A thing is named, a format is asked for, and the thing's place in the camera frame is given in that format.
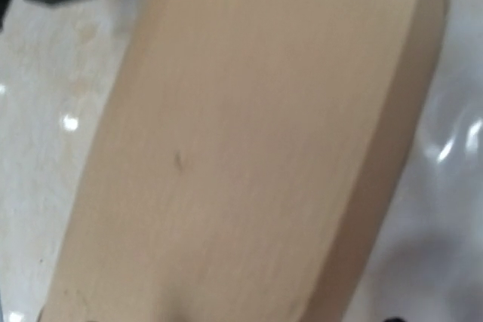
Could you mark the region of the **brown cardboard paper box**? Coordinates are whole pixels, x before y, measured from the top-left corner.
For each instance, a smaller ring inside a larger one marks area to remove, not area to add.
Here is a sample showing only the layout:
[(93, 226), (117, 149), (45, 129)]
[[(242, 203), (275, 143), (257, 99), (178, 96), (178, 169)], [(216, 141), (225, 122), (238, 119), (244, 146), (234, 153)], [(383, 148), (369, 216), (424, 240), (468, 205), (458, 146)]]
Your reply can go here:
[(44, 321), (340, 321), (447, 0), (146, 0)]

